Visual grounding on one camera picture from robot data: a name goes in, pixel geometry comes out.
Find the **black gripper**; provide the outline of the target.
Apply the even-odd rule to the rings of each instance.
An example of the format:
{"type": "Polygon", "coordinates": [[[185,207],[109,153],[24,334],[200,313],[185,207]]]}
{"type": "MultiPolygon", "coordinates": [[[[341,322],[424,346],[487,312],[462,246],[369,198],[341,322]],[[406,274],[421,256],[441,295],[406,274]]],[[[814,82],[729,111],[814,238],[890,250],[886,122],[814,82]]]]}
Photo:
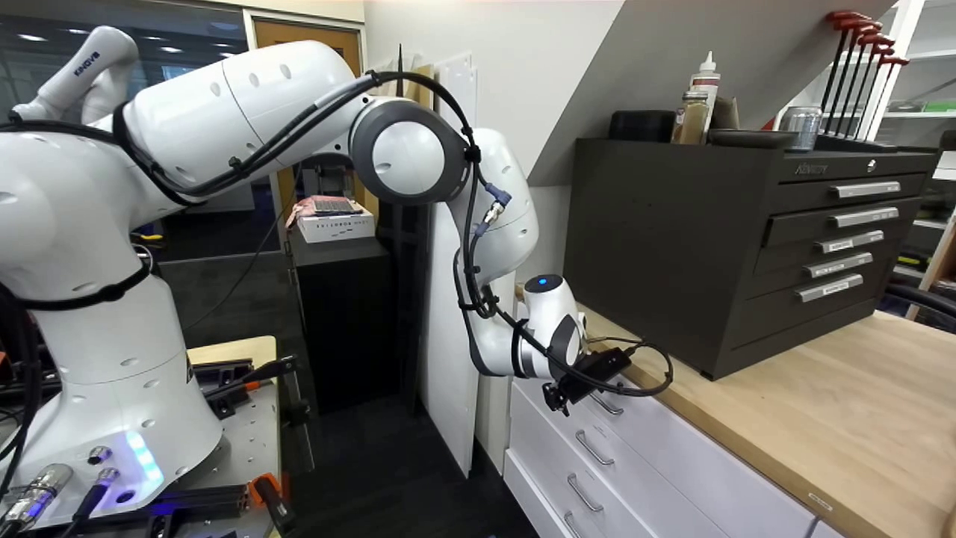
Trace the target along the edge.
{"type": "Polygon", "coordinates": [[[571,367],[563,367],[553,383],[542,383],[542,403],[545,406],[571,406],[604,388],[613,377],[617,377],[630,364],[620,346],[583,352],[571,367]]]}

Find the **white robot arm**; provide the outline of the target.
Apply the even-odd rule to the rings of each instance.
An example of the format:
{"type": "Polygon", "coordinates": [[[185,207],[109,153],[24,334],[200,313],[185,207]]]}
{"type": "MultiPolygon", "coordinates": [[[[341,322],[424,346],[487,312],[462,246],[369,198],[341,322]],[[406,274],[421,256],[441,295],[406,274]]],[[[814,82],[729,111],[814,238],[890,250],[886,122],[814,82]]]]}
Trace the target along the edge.
{"type": "Polygon", "coordinates": [[[388,203],[454,213],[459,313],[487,377],[575,380],[583,318],[554,274],[527,285],[527,313],[503,318],[490,285],[536,241],[527,186],[492,128],[388,95],[321,43],[284,43],[126,86],[136,43],[87,34],[75,58],[0,131],[0,285],[34,319],[60,394],[25,412],[8,469],[46,464],[88,482],[91,448],[154,494],[203,464],[220,424],[187,371],[167,280],[133,234],[176,218],[208,246],[238,241],[205,203],[247,183],[335,159],[388,203]]]}

